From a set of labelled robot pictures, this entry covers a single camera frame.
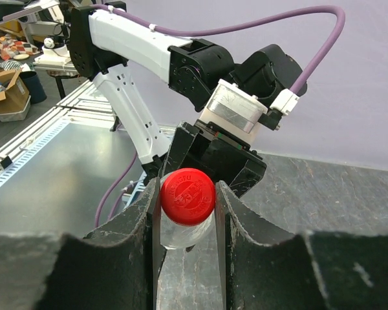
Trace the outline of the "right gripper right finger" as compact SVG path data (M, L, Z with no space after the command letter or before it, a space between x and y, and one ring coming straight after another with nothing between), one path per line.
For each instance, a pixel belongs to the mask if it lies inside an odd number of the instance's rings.
M388 309L388 234L292 234L216 185L225 309Z

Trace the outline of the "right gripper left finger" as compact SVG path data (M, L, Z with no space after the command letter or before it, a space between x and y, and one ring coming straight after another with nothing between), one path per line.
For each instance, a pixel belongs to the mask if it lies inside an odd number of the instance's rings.
M84 238L0 233L0 309L154 309L160 180Z

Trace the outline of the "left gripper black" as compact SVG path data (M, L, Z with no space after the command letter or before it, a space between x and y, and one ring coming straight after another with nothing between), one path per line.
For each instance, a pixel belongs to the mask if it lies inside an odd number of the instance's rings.
M160 177L179 168L198 169L215 183L224 181L241 198L262 180L267 165L249 144L198 119L176 128Z

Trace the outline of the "red bottle cap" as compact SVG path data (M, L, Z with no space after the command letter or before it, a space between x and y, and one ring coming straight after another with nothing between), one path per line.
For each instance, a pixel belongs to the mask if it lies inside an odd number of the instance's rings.
M213 212L215 184L201 170L178 169L165 175L160 182L160 204L171 221L196 226Z

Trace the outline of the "red label water bottle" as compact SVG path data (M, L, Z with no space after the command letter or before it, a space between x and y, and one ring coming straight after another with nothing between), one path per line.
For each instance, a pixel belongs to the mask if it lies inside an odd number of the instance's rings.
M207 237L215 225L214 212L202 223L183 226L173 222L164 211L161 213L160 243L168 250L192 247Z

